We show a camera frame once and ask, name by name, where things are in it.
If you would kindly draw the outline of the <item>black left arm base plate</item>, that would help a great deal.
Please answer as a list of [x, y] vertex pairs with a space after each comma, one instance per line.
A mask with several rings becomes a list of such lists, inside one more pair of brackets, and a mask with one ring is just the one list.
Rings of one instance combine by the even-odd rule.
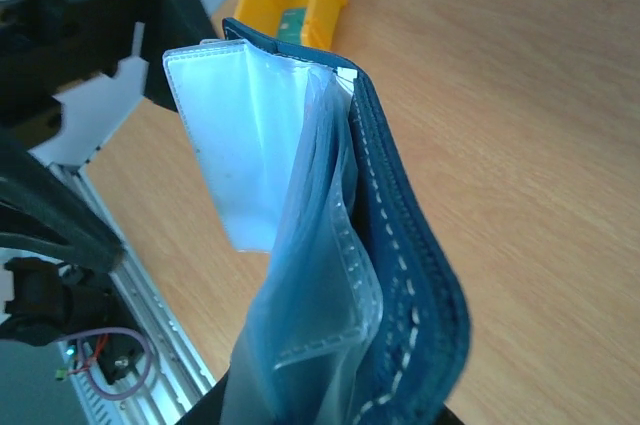
[[136, 338], [122, 333], [107, 332], [74, 340], [78, 342], [84, 371], [89, 370], [95, 381], [101, 379], [108, 385], [132, 372], [145, 354]]

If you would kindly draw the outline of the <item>left small circuit board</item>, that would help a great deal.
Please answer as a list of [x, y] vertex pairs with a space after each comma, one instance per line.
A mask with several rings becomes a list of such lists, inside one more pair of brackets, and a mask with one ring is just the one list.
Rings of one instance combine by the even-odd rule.
[[65, 381], [69, 377], [84, 371], [84, 361], [79, 358], [78, 342], [76, 340], [68, 341], [64, 345], [62, 358], [63, 365], [54, 373], [56, 381]]

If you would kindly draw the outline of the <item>blue leather card holder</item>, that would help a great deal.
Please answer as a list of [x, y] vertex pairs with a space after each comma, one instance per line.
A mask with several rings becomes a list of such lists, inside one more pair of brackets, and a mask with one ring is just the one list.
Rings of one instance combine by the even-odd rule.
[[267, 275], [220, 424], [434, 424], [471, 321], [370, 77], [234, 19], [163, 66], [232, 246]]

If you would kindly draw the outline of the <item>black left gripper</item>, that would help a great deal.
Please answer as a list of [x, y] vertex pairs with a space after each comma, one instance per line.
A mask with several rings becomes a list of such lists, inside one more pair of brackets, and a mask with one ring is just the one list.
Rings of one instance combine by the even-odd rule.
[[147, 62], [143, 95], [177, 110], [163, 68], [167, 50], [217, 36], [201, 0], [1, 0], [1, 125], [59, 127], [56, 94], [131, 56], [137, 22]]

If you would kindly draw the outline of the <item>aluminium rail base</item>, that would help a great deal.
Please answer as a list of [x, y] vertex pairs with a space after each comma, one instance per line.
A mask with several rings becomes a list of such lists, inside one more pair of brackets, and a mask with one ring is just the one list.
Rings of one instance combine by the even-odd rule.
[[111, 280], [150, 352], [113, 385], [70, 378], [88, 424], [175, 424], [216, 384], [130, 244]]

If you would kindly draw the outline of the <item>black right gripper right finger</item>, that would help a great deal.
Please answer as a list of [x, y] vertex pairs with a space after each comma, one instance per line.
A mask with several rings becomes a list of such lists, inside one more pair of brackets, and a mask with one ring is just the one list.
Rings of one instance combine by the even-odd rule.
[[447, 400], [439, 402], [435, 411], [434, 425], [466, 425], [447, 405]]

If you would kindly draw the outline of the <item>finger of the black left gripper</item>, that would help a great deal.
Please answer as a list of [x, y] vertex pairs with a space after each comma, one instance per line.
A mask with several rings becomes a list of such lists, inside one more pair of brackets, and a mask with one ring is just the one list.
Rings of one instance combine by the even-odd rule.
[[10, 134], [1, 134], [1, 246], [108, 273], [124, 257], [116, 233]]

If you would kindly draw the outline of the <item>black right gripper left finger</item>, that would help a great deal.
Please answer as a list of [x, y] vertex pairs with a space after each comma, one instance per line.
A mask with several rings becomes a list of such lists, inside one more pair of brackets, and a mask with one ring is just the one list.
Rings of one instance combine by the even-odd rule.
[[219, 425], [227, 382], [228, 374], [225, 373], [176, 425]]

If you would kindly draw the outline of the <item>teal credit card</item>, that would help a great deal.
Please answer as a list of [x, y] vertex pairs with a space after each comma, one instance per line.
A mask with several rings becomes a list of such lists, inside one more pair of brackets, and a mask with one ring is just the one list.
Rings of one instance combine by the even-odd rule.
[[301, 45], [305, 16], [305, 8], [290, 8], [284, 10], [281, 14], [276, 38], [279, 41]]

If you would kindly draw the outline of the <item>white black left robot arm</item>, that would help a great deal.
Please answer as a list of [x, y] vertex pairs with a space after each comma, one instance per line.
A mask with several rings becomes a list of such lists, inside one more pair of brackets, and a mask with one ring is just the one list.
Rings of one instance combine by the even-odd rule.
[[11, 290], [1, 302], [5, 340], [43, 346], [110, 316], [105, 293], [65, 284], [58, 266], [106, 274], [124, 245], [31, 149], [60, 131], [61, 90], [115, 75], [137, 24], [143, 94], [174, 110], [162, 57], [214, 36], [201, 0], [1, 0], [1, 244], [18, 253], [1, 267]]

